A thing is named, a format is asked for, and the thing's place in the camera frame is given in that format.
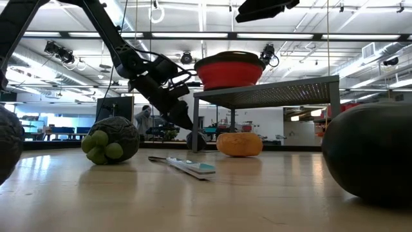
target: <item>desk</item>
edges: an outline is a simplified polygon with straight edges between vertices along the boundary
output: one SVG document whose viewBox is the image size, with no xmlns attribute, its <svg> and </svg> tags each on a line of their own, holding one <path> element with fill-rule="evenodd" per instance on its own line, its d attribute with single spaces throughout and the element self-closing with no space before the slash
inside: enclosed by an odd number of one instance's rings
<svg viewBox="0 0 412 232">
<path fill-rule="evenodd" d="M 37 132 L 25 132 L 24 133 L 24 138 L 25 139 L 33 139 L 36 140 L 36 137 L 38 135 L 40 135 L 41 133 L 37 133 Z"/>
<path fill-rule="evenodd" d="M 54 133 L 54 132 L 48 132 L 48 133 L 46 133 L 47 141 L 50 141 L 50 135 L 56 135 L 57 137 L 59 137 L 59 135 L 67 135 L 69 139 L 76 139 L 76 136 L 79 136 L 79 139 L 82 140 L 83 137 L 87 135 L 87 133 Z"/>
</svg>

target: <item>monitor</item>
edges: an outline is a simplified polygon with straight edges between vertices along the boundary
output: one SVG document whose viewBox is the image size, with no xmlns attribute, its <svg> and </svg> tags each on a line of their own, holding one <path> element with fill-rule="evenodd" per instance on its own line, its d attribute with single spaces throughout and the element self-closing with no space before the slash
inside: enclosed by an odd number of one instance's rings
<svg viewBox="0 0 412 232">
<path fill-rule="evenodd" d="M 97 99 L 96 121 L 98 122 L 108 117 L 121 116 L 133 122 L 134 105 L 134 97 L 106 97 L 104 101 L 103 99 Z"/>
</svg>

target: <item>red bowl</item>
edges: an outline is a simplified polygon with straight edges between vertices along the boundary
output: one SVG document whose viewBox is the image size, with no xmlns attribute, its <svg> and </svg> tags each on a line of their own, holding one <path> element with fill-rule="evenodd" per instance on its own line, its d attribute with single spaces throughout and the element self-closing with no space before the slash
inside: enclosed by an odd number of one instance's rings
<svg viewBox="0 0 412 232">
<path fill-rule="evenodd" d="M 263 61 L 249 52 L 221 52 L 194 64 L 204 90 L 253 86 L 265 68 Z"/>
</svg>

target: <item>ceiling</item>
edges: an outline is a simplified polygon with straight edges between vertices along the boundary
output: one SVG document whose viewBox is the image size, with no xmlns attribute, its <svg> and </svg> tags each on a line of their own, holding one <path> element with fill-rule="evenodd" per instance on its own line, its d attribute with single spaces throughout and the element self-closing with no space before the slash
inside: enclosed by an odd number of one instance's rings
<svg viewBox="0 0 412 232">
<path fill-rule="evenodd" d="M 127 30 L 137 32 L 284 32 L 284 33 L 340 33 L 340 34 L 412 34 L 412 1 L 402 0 L 329 0 L 329 23 L 326 14 L 326 0 L 301 0 L 301 3 L 273 19 L 263 19 L 247 23 L 237 23 L 237 7 L 244 1 L 236 0 L 159 0 L 158 5 L 164 9 L 164 18 L 159 23 L 152 23 L 149 18 L 153 0 L 121 1 L 101 0 L 108 4 L 107 13 L 115 24 L 122 19 L 127 3 Z M 0 1 L 0 12 L 7 1 Z M 397 13 L 400 4 L 404 6 L 402 13 Z M 161 10 L 153 11 L 153 19 L 158 19 Z M 49 32 L 95 32 L 86 14 L 81 8 L 50 1 L 43 6 L 33 18 L 28 31 Z M 45 38 L 23 38 L 20 45 L 29 52 L 23 55 L 29 59 L 37 59 L 37 55 L 49 59 L 44 52 L 47 41 Z M 81 70 L 83 63 L 72 71 L 61 66 L 61 62 L 52 57 L 55 71 L 67 73 L 81 82 L 93 85 L 108 85 L 110 73 L 101 73 L 100 64 L 112 66 L 109 52 L 105 46 L 102 50 L 100 39 L 52 39 L 59 46 L 72 50 L 78 59 L 85 62 L 86 68 Z M 267 67 L 259 83 L 291 81 L 302 78 L 320 77 L 333 74 L 340 65 L 362 53 L 362 48 L 370 42 L 293 42 L 293 41 L 229 41 L 229 40 L 142 40 L 148 50 L 162 53 L 177 61 L 183 52 L 191 52 L 195 59 L 210 56 L 227 50 L 241 50 L 260 54 L 266 44 L 273 44 L 280 64 L 277 68 Z M 409 51 L 398 55 L 398 66 L 409 64 Z M 183 66 L 192 68 L 192 64 Z M 390 72 L 395 67 L 381 68 L 380 73 Z M 353 85 L 379 75 L 377 63 L 366 65 L 341 80 L 341 88 L 351 88 Z M 114 81 L 127 85 L 116 71 Z M 25 84 L 44 83 L 42 80 L 28 79 Z M 125 93 L 126 89 L 113 89 L 112 95 Z"/>
</svg>

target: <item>ceiling beam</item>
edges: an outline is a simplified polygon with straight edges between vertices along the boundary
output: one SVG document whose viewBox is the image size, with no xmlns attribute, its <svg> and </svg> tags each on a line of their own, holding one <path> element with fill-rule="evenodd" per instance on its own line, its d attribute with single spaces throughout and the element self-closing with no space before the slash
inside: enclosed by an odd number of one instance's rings
<svg viewBox="0 0 412 232">
<path fill-rule="evenodd" d="M 214 41 L 306 41 L 326 42 L 326 33 L 278 32 L 123 32 L 125 40 L 214 40 Z M 329 42 L 412 42 L 412 34 L 329 34 Z M 27 39 L 92 39 L 100 40 L 97 32 L 28 31 Z"/>
</svg>

